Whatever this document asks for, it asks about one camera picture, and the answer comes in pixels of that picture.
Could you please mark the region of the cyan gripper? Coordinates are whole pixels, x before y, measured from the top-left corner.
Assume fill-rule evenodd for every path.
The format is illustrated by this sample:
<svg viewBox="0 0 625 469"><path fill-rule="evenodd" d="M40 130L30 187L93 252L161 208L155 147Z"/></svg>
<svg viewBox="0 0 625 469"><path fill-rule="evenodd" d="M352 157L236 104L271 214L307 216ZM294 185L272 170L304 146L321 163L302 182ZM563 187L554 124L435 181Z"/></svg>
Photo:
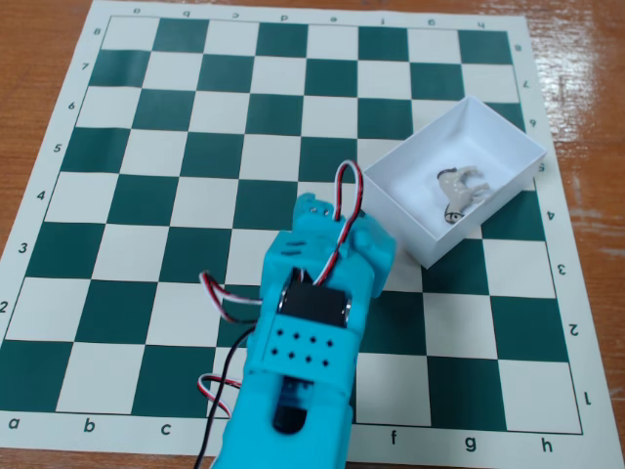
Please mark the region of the cyan gripper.
<svg viewBox="0 0 625 469"><path fill-rule="evenodd" d="M280 232L267 252L267 283L283 284L294 268L317 278L336 248L343 228L333 219L332 203L312 192L299 195L292 230ZM373 298L383 291L396 255L396 241L372 217L358 217L331 275L324 283L349 291L368 288Z"/></svg>

